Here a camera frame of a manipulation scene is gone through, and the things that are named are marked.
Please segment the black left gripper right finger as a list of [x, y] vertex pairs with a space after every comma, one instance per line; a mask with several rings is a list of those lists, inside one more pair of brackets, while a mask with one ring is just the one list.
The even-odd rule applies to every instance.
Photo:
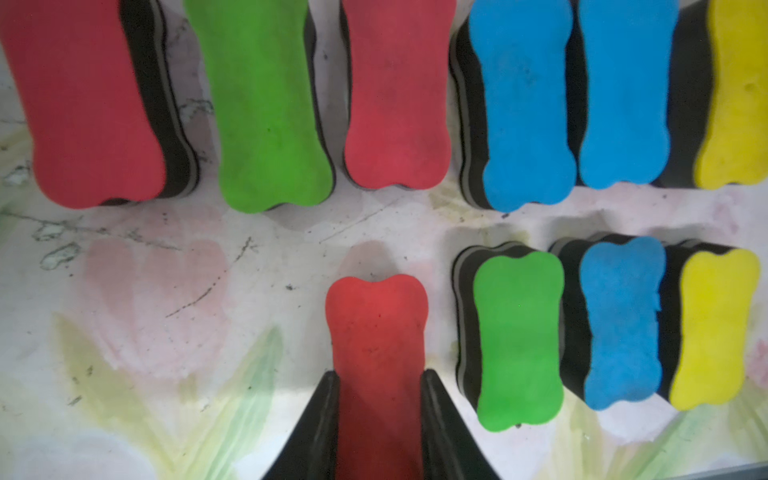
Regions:
[[420, 405], [424, 479], [500, 479], [433, 369], [420, 377]]

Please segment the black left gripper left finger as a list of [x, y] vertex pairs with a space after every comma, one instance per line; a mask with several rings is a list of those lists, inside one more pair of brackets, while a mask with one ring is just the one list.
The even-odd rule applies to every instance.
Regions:
[[339, 400], [340, 378], [327, 371], [264, 480], [335, 478]]

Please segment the red eraser shelf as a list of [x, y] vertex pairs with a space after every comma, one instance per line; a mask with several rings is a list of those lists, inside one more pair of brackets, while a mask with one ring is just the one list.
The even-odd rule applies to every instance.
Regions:
[[336, 476], [419, 479], [428, 297], [409, 275], [346, 277], [325, 301], [340, 385]]
[[426, 190], [451, 160], [447, 76], [453, 1], [344, 1], [349, 126], [344, 164], [366, 189]]
[[195, 188], [166, 37], [156, 1], [2, 3], [1, 44], [48, 199], [86, 209]]

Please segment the green eraser shelf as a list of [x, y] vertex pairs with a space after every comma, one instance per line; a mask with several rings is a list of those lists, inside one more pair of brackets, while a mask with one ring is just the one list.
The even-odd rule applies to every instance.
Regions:
[[335, 172], [313, 81], [315, 25], [306, 1], [187, 1], [219, 133], [227, 204], [261, 213], [315, 206]]
[[564, 283], [556, 256], [519, 242], [470, 246], [454, 261], [456, 381], [485, 430], [541, 425], [558, 415]]

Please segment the blue eraser shelf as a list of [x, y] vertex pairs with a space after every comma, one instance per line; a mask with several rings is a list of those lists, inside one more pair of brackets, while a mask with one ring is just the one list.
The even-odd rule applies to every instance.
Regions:
[[470, 205], [510, 213], [574, 189], [565, 72], [573, 23], [568, 1], [476, 1], [455, 32], [460, 187]]
[[589, 408], [643, 401], [662, 380], [660, 286], [667, 266], [656, 238], [606, 234], [565, 238], [550, 251], [562, 263], [564, 385]]
[[667, 165], [675, 1], [575, 1], [566, 50], [568, 142], [581, 182], [649, 184]]

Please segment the yellow eraser shelf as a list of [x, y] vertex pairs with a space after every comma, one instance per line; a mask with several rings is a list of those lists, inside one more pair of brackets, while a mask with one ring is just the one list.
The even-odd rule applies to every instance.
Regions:
[[698, 1], [672, 42], [665, 188], [716, 190], [767, 177], [767, 4]]
[[700, 241], [665, 246], [659, 288], [658, 394], [678, 411], [732, 400], [745, 381], [745, 348], [761, 275], [754, 252]]

